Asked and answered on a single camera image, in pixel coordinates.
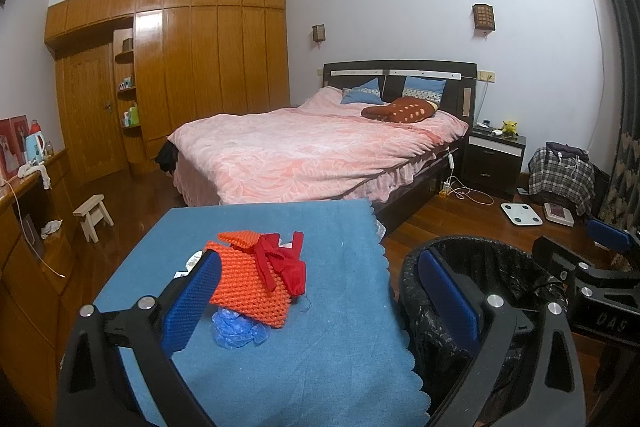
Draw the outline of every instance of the dark curtain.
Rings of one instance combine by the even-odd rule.
[[[611,182],[600,219],[636,232],[640,225],[640,2],[611,0],[622,60],[622,122]]]

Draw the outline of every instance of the bed frame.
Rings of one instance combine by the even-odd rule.
[[[402,96],[407,76],[442,78],[447,85],[442,94],[440,110],[468,123],[469,133],[474,124],[477,74],[478,66],[470,62],[358,60],[325,64],[322,85],[343,89],[361,86],[378,78],[382,100],[393,102]],[[449,145],[456,169],[462,165],[465,143],[466,136]],[[441,182],[449,175],[449,161],[444,151],[436,155],[437,159],[418,174],[413,183],[396,188],[386,203],[373,204],[374,212],[385,225],[387,233],[404,223],[440,190]]]

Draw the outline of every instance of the white stool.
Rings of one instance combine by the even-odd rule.
[[[94,227],[100,223],[101,219],[104,219],[109,225],[113,226],[113,219],[111,219],[104,203],[102,203],[103,200],[104,194],[96,194],[78,206],[74,211],[74,216],[84,217],[82,231],[84,232],[84,238],[87,242],[90,242],[92,239],[94,243],[98,242],[98,234],[95,233]]]

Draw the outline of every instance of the wardrobe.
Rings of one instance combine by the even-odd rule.
[[[289,105],[285,0],[67,0],[49,7],[45,42],[81,183],[154,168],[190,121]]]

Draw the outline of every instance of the blue plastic bag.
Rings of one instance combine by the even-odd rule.
[[[216,343],[225,349],[242,347],[251,341],[260,346],[271,333],[267,325],[225,308],[218,308],[211,320]]]

